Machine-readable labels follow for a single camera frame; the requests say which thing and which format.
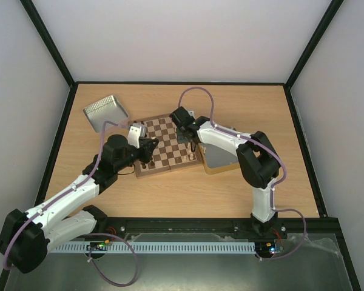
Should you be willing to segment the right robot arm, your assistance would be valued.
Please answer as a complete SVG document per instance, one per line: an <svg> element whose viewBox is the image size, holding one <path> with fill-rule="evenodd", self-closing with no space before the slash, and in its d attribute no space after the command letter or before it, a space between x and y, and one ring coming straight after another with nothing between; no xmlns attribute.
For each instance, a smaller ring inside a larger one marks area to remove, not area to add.
<svg viewBox="0 0 364 291"><path fill-rule="evenodd" d="M227 129L204 116L195 119L191 115L178 117L172 113L170 118L177 129L195 144L210 144L237 157L242 176L252 187L253 232L261 238L268 236L277 220L274 187L280 163L267 136L263 132L250 135Z"/></svg>

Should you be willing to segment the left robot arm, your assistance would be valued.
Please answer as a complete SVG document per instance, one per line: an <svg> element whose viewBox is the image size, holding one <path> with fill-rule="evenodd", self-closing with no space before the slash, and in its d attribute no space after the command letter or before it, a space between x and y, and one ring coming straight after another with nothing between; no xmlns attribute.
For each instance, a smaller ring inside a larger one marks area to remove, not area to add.
<svg viewBox="0 0 364 291"><path fill-rule="evenodd" d="M149 162L159 140L111 135L102 142L93 162L64 190L25 212L14 209L5 217L0 233L5 270L29 273L56 247L102 226L106 215L94 206L68 215L110 187L122 169L135 161Z"/></svg>

